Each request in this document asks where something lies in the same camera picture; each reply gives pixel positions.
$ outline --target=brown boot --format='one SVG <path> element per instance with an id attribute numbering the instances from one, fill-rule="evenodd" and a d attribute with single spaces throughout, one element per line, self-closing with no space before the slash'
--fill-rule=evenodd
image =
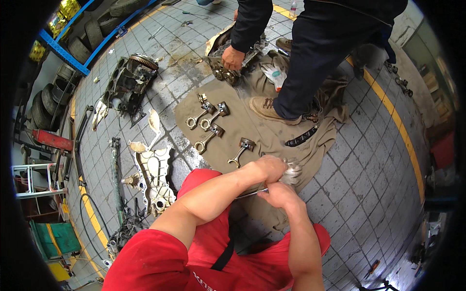
<path id="1" fill-rule="evenodd" d="M 280 117 L 274 109 L 274 100 L 267 97 L 253 97 L 249 101 L 249 107 L 260 118 L 280 121 L 286 125 L 296 125 L 301 122 L 301 116 L 295 120 L 288 120 Z"/>
<path id="2" fill-rule="evenodd" d="M 290 53 L 291 52 L 291 42 L 293 40 L 286 39 L 284 37 L 281 37 L 277 39 L 275 42 L 275 45 L 284 50 L 285 52 Z"/>

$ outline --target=piston with connecting rod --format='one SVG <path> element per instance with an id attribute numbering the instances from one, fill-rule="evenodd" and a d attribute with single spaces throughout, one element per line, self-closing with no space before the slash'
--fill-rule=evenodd
<path id="1" fill-rule="evenodd" d="M 209 142 L 209 140 L 211 140 L 214 136 L 222 137 L 223 133 L 225 132 L 223 128 L 221 128 L 215 123 L 212 123 L 212 125 L 209 127 L 209 131 L 210 133 L 205 140 L 201 142 L 196 142 L 194 144 L 194 149 L 200 155 L 206 151 L 206 145 Z"/>
<path id="2" fill-rule="evenodd" d="M 245 149 L 248 149 L 250 151 L 254 150 L 254 147 L 256 146 L 256 143 L 251 141 L 250 139 L 247 139 L 245 137 L 242 137 L 240 140 L 240 150 L 236 154 L 236 156 L 233 159 L 229 159 L 227 163 L 230 162 L 235 162 L 236 168 L 241 167 L 240 165 L 240 155 L 244 152 Z"/>
<path id="3" fill-rule="evenodd" d="M 213 114 L 215 111 L 217 111 L 217 108 L 212 103 L 207 101 L 207 99 L 202 99 L 202 95 L 198 94 L 198 97 L 199 97 L 199 101 L 202 100 L 202 102 L 200 102 L 202 111 L 197 116 L 188 117 L 188 119 L 186 119 L 186 125 L 189 127 L 190 130 L 193 130 L 194 128 L 196 128 L 196 126 L 198 124 L 198 119 L 201 116 L 203 116 L 206 113 Z"/>
<path id="4" fill-rule="evenodd" d="M 217 118 L 217 116 L 230 115 L 230 109 L 228 109 L 228 106 L 226 105 L 225 101 L 219 103 L 217 106 L 219 107 L 219 110 L 215 114 L 213 114 L 211 118 L 201 120 L 201 128 L 205 132 L 209 130 L 212 121 L 214 121 L 215 118 Z"/>

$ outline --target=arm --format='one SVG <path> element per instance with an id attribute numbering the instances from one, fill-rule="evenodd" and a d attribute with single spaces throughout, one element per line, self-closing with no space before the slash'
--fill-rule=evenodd
<path id="1" fill-rule="evenodd" d="M 272 206 L 283 208 L 290 223 L 288 266 L 295 280 L 293 291 L 324 290 L 322 257 L 319 240 L 306 210 L 306 204 L 288 185 L 276 182 L 267 184 L 269 193 L 257 195 Z"/>
<path id="2" fill-rule="evenodd" d="M 287 165 L 274 156 L 263 156 L 234 172 L 215 177 L 184 194 L 151 225 L 191 246 L 196 226 L 205 224 L 227 208 L 250 186 L 277 181 Z"/>
<path id="3" fill-rule="evenodd" d="M 241 69 L 245 53 L 260 38 L 272 15 L 271 0 L 238 0 L 236 23 L 231 33 L 231 46 L 223 52 L 222 63 L 230 70 Z"/>
<path id="4" fill-rule="evenodd" d="M 238 17 L 231 34 L 232 47 L 242 53 L 260 38 L 272 15 L 271 0 L 238 0 Z"/>

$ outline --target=brown cloth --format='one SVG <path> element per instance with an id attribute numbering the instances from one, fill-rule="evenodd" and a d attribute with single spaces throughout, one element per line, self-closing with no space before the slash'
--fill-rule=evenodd
<path id="1" fill-rule="evenodd" d="M 269 54 L 261 58 L 260 63 L 276 63 L 282 70 L 287 71 L 288 61 L 278 54 Z M 217 117 L 214 123 L 225 130 L 222 138 L 215 136 L 206 145 L 202 154 L 212 169 L 223 174 L 236 170 L 234 163 L 227 163 L 238 152 L 242 137 L 256 143 L 253 152 L 245 150 L 240 158 L 241 166 L 259 159 L 261 153 L 277 157 L 295 157 L 302 165 L 300 181 L 295 186 L 299 193 L 315 175 L 321 166 L 322 158 L 335 142 L 336 122 L 346 122 L 348 109 L 343 105 L 343 92 L 348 82 L 346 77 L 328 78 L 315 98 L 323 106 L 323 116 L 318 122 L 316 133 L 303 144 L 297 147 L 287 147 L 284 142 L 296 138 L 314 126 L 312 121 L 304 121 L 295 126 L 288 126 L 281 122 L 268 121 L 258 117 L 250 108 L 249 100 L 253 96 L 267 96 L 275 98 L 274 85 L 270 83 L 261 72 L 260 67 L 247 75 L 242 76 L 235 88 L 225 81 L 213 80 L 206 85 L 190 92 L 188 96 L 176 106 L 176 124 L 193 145 L 196 141 L 204 140 L 209 132 L 200 127 L 200 120 L 209 118 L 206 114 L 198 120 L 198 125 L 189 130 L 186 119 L 201 112 L 197 93 L 205 93 L 210 103 L 217 104 L 225 101 L 230 109 L 230 115 Z M 257 190 L 255 185 L 250 190 Z M 288 218 L 282 209 L 277 209 L 260 197 L 252 196 L 241 200 L 241 204 L 248 215 L 260 219 L 265 226 L 272 230 L 282 230 L 288 225 Z"/>

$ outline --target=blue metal shelf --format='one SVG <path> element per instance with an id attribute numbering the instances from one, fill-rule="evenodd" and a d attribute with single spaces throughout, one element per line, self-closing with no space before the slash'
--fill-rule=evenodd
<path id="1" fill-rule="evenodd" d="M 83 75 L 87 76 L 89 75 L 90 71 L 87 69 L 87 66 L 89 63 L 95 58 L 95 56 L 100 52 L 100 50 L 107 44 L 107 42 L 116 35 L 118 30 L 123 27 L 126 23 L 128 23 L 131 19 L 133 19 L 136 15 L 138 15 L 141 11 L 146 9 L 149 5 L 152 5 L 155 3 L 157 0 L 150 0 L 149 3 L 144 5 L 141 9 L 136 10 L 133 12 L 130 16 L 128 16 L 125 20 L 122 21 L 107 37 L 101 42 L 101 44 L 92 52 L 90 57 L 87 59 L 87 61 L 83 64 L 78 62 L 70 53 L 68 53 L 64 48 L 61 47 L 61 45 L 58 44 L 58 41 L 60 38 L 63 36 L 63 34 L 66 32 L 66 30 L 73 24 L 73 22 L 79 17 L 79 15 L 93 2 L 94 0 L 89 0 L 77 13 L 76 15 L 73 16 L 73 18 L 70 19 L 67 25 L 63 28 L 62 32 L 57 36 L 57 38 L 54 40 L 45 30 L 41 30 L 39 32 L 39 36 L 46 42 L 50 47 L 55 51 L 55 53 L 59 54 L 62 59 L 64 59 L 66 62 L 68 62 L 70 65 L 72 65 L 76 70 L 80 71 Z"/>

